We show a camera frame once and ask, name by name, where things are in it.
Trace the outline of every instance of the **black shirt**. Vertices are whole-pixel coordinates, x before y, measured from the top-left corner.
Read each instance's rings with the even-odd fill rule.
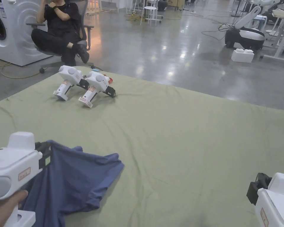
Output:
[[[48,22],[48,32],[57,36],[62,36],[65,32],[72,31],[79,33],[81,18],[77,4],[68,3],[57,8],[67,13],[70,19],[62,21],[49,5],[45,5],[44,18]]]

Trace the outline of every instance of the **person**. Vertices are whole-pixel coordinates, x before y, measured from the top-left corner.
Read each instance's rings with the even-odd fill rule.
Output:
[[[13,213],[15,206],[25,200],[28,196],[28,192],[26,190],[17,191],[11,197],[0,200],[0,227],[4,227],[8,218]]]
[[[86,47],[77,44],[80,38],[81,16],[76,3],[65,3],[64,0],[52,0],[46,4],[41,0],[40,10],[37,15],[37,23],[47,21],[48,31],[35,28],[31,38],[35,45],[43,51],[61,55],[62,62],[68,66],[75,66],[75,57],[78,54],[87,63],[89,53]]]

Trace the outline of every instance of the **finger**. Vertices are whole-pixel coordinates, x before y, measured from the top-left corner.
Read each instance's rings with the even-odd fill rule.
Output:
[[[17,191],[14,193],[10,198],[8,198],[8,203],[15,207],[18,205],[19,202],[25,200],[25,198],[28,196],[27,190]]]

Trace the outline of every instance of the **human hand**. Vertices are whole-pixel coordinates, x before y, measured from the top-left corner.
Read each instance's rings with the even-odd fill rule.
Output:
[[[23,201],[28,196],[26,190],[17,191],[11,197],[0,200],[0,227],[3,227],[7,219],[13,213],[15,206],[18,206],[19,202]]]
[[[49,7],[50,8],[53,8],[53,7],[55,7],[56,6],[56,3],[54,3],[53,1],[49,4]]]

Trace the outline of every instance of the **blue shirt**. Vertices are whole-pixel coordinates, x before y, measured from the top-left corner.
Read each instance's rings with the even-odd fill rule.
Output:
[[[117,153],[98,156],[49,142],[51,164],[30,181],[22,207],[36,212],[35,227],[62,227],[64,215],[98,209],[124,167]]]

